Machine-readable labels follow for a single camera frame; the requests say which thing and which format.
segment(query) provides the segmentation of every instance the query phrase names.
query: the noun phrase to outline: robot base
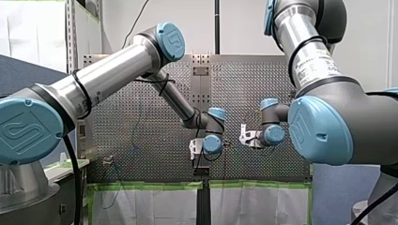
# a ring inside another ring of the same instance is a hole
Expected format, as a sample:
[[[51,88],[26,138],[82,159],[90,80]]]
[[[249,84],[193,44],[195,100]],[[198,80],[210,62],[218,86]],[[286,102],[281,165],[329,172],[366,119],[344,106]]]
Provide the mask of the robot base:
[[[40,196],[39,199],[32,202],[25,202],[0,210],[1,224],[61,224],[61,196],[59,193],[59,186],[51,184],[45,196]]]

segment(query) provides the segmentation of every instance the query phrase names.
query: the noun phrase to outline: robotic arm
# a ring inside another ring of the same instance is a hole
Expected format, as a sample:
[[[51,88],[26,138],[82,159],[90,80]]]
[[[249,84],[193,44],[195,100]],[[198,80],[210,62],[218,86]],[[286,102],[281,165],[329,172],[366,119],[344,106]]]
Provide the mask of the robotic arm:
[[[176,85],[168,82],[165,86],[161,81],[167,80],[167,74],[161,72],[146,77],[153,82],[153,87],[172,107],[181,119],[181,125],[190,129],[205,129],[205,138],[196,138],[191,141],[191,159],[200,155],[202,149],[205,154],[219,154],[222,150],[224,121],[226,111],[220,108],[209,108],[208,112],[199,112],[178,91]]]
[[[330,52],[345,26],[342,0],[268,1],[265,33],[283,49],[297,88],[287,116],[292,142],[315,163],[394,164],[396,92],[366,94],[337,68]]]
[[[166,82],[167,75],[161,71],[168,63],[181,59],[184,53],[184,38],[178,28],[169,22],[161,23],[133,37],[128,48],[59,82],[35,84],[0,99],[2,221],[13,224],[16,218],[13,212],[27,205],[31,205],[28,210],[33,211],[35,205],[43,202],[53,208],[51,204],[56,203],[53,197],[59,186],[48,184],[38,161],[74,130],[78,119],[86,118],[93,107],[140,76],[153,82],[185,128],[206,130],[206,137],[201,139],[205,153],[221,152],[225,110],[196,111],[173,83]],[[195,153],[201,153],[202,145]],[[58,215],[57,209],[54,210],[49,214]],[[50,224],[50,220],[37,220],[36,224]]]

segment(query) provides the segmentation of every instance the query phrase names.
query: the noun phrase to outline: power cord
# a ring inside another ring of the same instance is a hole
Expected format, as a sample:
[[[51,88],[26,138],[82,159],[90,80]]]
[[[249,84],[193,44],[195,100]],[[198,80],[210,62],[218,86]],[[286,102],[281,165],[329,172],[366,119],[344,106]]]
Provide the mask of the power cord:
[[[10,94],[0,94],[0,99],[1,98],[7,98],[7,97],[9,97],[10,96]]]
[[[67,147],[68,154],[70,157],[70,161],[72,163],[73,175],[75,179],[75,217],[74,217],[74,224],[80,224],[80,215],[82,212],[82,178],[80,175],[79,164],[76,158],[76,155],[73,150],[73,146],[70,142],[68,135],[64,138],[65,146]]]
[[[105,192],[105,191],[104,191],[104,189],[101,191],[101,194],[100,194],[100,206],[101,206],[102,209],[105,209],[105,210],[106,210],[106,209],[110,209],[110,208],[112,208],[112,207],[115,205],[117,196],[119,195],[120,190],[121,190],[121,188],[122,188],[122,186],[123,186],[122,179],[120,178],[120,168],[119,168],[116,164],[113,164],[113,165],[114,165],[114,166],[113,166],[111,169],[115,169],[116,175],[117,175],[118,178],[119,178],[120,185],[119,185],[119,189],[117,190],[117,193],[115,194],[114,199],[112,200],[111,204],[108,205],[108,206],[104,206],[104,205],[103,205],[103,202],[104,202],[104,200],[103,200],[103,192]]]
[[[134,81],[138,82],[138,83],[164,83],[163,87],[161,88],[161,90],[159,92],[159,96],[161,97],[161,94],[163,94],[164,89],[166,89],[167,83],[176,83],[175,80],[169,79],[169,76],[170,76],[170,74],[167,73],[166,74],[166,79],[164,79],[163,81],[157,81],[157,82],[141,80],[141,79],[135,79]]]
[[[124,41],[123,46],[122,46],[121,49],[124,49],[124,48],[126,47],[127,39],[129,38],[129,35],[131,35],[132,31],[134,30],[134,27],[135,27],[135,25],[137,24],[138,20],[140,20],[140,17],[141,17],[141,15],[143,14],[143,11],[144,11],[144,9],[145,9],[145,7],[146,7],[146,4],[147,4],[148,2],[149,2],[149,0],[146,0],[146,1],[144,2],[143,7],[141,7],[141,11],[140,11],[140,13],[139,13],[138,16],[137,16],[137,19],[135,19],[135,22],[134,22],[134,24],[132,25],[131,30],[130,30],[129,33],[126,35],[125,41]]]
[[[383,203],[385,200],[387,200],[389,197],[394,195],[398,191],[398,183],[392,187],[389,191],[387,191],[385,194],[383,194],[380,198],[378,198],[375,202],[371,203],[365,210],[363,210],[360,215],[354,219],[354,221],[351,223],[351,225],[359,225],[360,221],[363,220],[372,210],[377,208],[381,203]]]
[[[78,118],[78,119],[85,119],[87,118],[87,116],[89,116],[91,114],[91,110],[93,108],[93,103],[91,102],[91,97],[88,95],[87,90],[85,89],[84,85],[80,82],[79,78],[77,77],[77,72],[79,71],[79,69],[75,69],[72,72],[72,77],[74,78],[75,82],[79,85],[80,89],[82,90],[82,92],[84,93],[85,96],[85,105],[87,106],[87,112],[85,113],[84,116]]]

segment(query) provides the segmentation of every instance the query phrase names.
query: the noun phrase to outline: perforated metal panel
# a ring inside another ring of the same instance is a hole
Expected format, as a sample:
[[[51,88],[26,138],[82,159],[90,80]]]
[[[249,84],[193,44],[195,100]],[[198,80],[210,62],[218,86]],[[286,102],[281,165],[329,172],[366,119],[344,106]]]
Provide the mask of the perforated metal panel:
[[[191,82],[193,66],[191,56],[186,55],[166,67],[186,98],[190,97],[191,85],[202,83]],[[260,128],[258,110],[263,98],[289,103],[293,87],[285,59],[211,55],[210,68],[210,105],[227,110],[225,137],[232,143],[232,148],[211,166],[211,177],[308,181],[309,165],[293,149],[289,138],[275,149],[264,150],[250,149],[238,141],[241,123],[248,124],[249,129]],[[192,180],[188,146],[195,132],[180,126],[179,118],[150,84],[131,83],[121,89],[95,108],[87,124],[86,149],[94,151],[97,159],[89,166],[90,183]],[[102,159],[108,156],[115,157],[119,174],[103,166]]]
[[[293,148],[290,138],[267,149],[240,144],[240,125],[261,129],[259,106],[264,98],[290,103],[294,90],[287,75],[284,56],[211,56],[211,105],[227,110],[225,139],[232,143],[213,163],[213,179],[266,179],[307,181],[309,164]]]
[[[188,98],[190,64],[180,61],[165,70]],[[97,154],[88,171],[90,183],[115,179],[191,181],[188,146],[194,131],[181,127],[178,116],[150,84],[133,82],[122,88],[97,106],[90,119],[93,137],[87,139],[93,140],[87,144],[95,145]],[[108,156],[115,157],[120,174],[102,165]]]

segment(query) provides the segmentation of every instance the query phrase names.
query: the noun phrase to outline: blue end cap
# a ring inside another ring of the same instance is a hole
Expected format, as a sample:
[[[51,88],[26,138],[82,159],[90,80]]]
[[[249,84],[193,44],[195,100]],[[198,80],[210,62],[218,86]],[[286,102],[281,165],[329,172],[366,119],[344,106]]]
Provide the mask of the blue end cap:
[[[185,54],[185,41],[179,29],[171,22],[158,24],[159,46],[170,61],[180,60]]]
[[[279,104],[279,101],[277,98],[266,98],[261,101],[260,110],[263,111],[264,109],[266,109],[270,106],[273,106],[273,105],[277,105],[277,104]]]
[[[225,120],[226,119],[226,110],[222,109],[222,108],[210,108],[207,111],[209,114],[211,114],[212,116],[215,116],[221,120]]]
[[[273,34],[273,17],[274,17],[274,6],[277,0],[268,0],[266,15],[264,17],[264,35],[272,36]]]
[[[284,129],[279,125],[271,125],[264,132],[264,140],[270,145],[277,145],[284,140]]]
[[[298,152],[314,163],[344,165],[353,155],[343,117],[318,97],[300,97],[290,106],[289,133]]]
[[[203,141],[203,149],[207,154],[218,154],[222,150],[222,140],[216,135],[207,135]]]
[[[64,125],[48,104],[26,97],[0,100],[0,164],[32,163],[49,155]]]

